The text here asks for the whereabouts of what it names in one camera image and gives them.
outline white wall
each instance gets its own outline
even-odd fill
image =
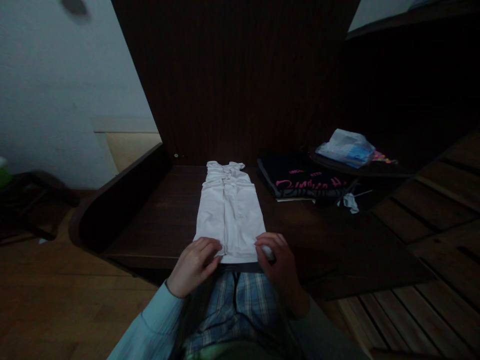
[[[152,114],[110,0],[83,1],[90,21],[60,0],[0,2],[0,156],[95,189],[112,174],[90,119]]]
[[[415,0],[361,0],[348,31],[405,13]]]

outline folded shirt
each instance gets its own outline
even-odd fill
[[[193,241],[201,237],[219,240],[222,249],[218,255],[223,256],[224,264],[257,262],[256,237],[265,232],[265,224],[255,185],[241,171],[245,165],[230,162],[222,166],[209,161],[206,167]],[[262,249],[273,258],[270,248]]]

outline plaid shorts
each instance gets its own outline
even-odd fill
[[[302,358],[285,309],[263,273],[216,273],[191,294],[183,309],[175,357],[240,340],[256,342],[286,359]]]

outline white plastic bag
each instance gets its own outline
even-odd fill
[[[372,161],[374,151],[375,147],[362,134],[337,129],[315,152],[358,169]]]

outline shelf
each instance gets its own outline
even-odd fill
[[[372,161],[367,166],[357,169],[342,162],[318,155],[315,153],[316,149],[316,146],[310,146],[308,148],[310,158],[315,163],[344,174],[371,178],[410,178],[414,175],[412,171],[408,171],[401,165],[387,164],[386,162],[381,161]]]

